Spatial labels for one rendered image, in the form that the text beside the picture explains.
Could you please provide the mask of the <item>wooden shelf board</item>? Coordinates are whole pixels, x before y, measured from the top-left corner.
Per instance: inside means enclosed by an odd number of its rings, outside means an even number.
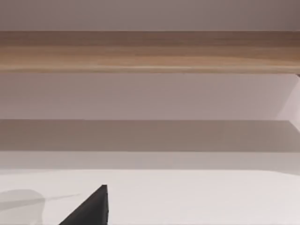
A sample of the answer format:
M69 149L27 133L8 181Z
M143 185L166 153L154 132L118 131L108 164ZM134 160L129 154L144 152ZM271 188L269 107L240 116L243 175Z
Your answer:
M0 31L0 72L300 75L300 31Z

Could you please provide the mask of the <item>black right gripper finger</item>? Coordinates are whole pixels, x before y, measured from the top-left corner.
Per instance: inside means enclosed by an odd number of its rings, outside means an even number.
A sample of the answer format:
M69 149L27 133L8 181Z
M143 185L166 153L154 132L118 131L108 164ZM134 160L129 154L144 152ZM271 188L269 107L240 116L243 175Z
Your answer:
M108 225L108 186L100 186L59 225Z

